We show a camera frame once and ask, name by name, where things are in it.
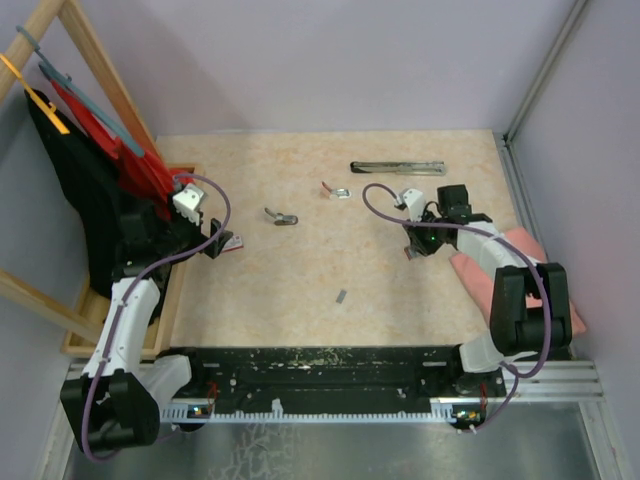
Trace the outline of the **large black chrome stapler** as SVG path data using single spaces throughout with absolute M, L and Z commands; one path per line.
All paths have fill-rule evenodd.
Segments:
M 444 162 L 351 162 L 354 174 L 394 173 L 398 175 L 444 176 L 447 167 Z

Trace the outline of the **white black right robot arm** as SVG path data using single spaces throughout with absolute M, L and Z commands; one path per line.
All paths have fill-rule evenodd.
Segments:
M 522 253 L 484 213 L 474 213 L 462 184 L 437 189 L 437 213 L 424 194 L 408 188 L 396 207 L 406 210 L 410 250 L 429 256 L 445 245 L 472 260 L 489 279 L 489 331 L 459 346 L 459 362 L 446 372 L 448 387 L 470 395 L 482 383 L 482 373 L 543 351 L 567 347 L 573 337 L 567 275 L 557 263 L 541 263 Z

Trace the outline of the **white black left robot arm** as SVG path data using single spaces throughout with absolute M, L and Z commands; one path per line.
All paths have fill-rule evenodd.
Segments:
M 112 285 L 111 304 L 96 349 L 80 377 L 63 383 L 63 409 L 78 446 L 93 461 L 106 460 L 124 448 L 153 444 L 161 410 L 173 395 L 179 390 L 194 397 L 207 387 L 207 371 L 187 355 L 164 356 L 143 376 L 139 363 L 144 331 L 160 300 L 152 274 L 203 252 L 219 240 L 231 218 L 230 200 L 224 190 L 219 194 L 225 216 L 208 239 Z

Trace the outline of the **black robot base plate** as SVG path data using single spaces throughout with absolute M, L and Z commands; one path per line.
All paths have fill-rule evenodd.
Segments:
M 203 400 L 216 414 L 428 413 L 433 400 L 471 405 L 505 394 L 500 371 L 468 374 L 452 346 L 184 347 L 195 363 L 179 400 Z

